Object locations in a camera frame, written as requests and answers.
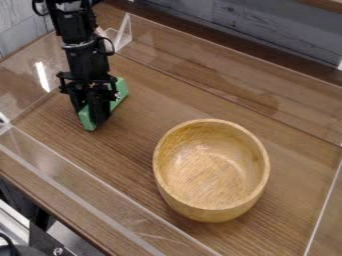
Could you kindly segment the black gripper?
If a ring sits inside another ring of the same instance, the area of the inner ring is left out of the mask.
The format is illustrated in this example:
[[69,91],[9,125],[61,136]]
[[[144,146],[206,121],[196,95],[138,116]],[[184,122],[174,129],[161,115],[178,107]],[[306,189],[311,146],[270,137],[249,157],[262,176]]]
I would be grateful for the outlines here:
[[57,76],[61,92],[70,95],[75,112],[79,113],[89,101],[91,121],[101,126],[110,118],[111,100],[117,99],[115,82],[110,75],[109,57],[115,47],[106,37],[91,37],[89,41],[65,44],[69,70]]

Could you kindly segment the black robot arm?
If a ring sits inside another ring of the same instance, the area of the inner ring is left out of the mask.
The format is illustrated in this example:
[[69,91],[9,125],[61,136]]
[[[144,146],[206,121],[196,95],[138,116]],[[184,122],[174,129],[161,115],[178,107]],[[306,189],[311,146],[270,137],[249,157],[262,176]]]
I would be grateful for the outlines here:
[[97,15],[90,0],[33,0],[39,16],[50,16],[62,38],[69,70],[61,71],[59,90],[70,100],[87,131],[110,118],[121,100],[118,78],[110,74],[109,57],[115,54],[113,41],[97,29]]

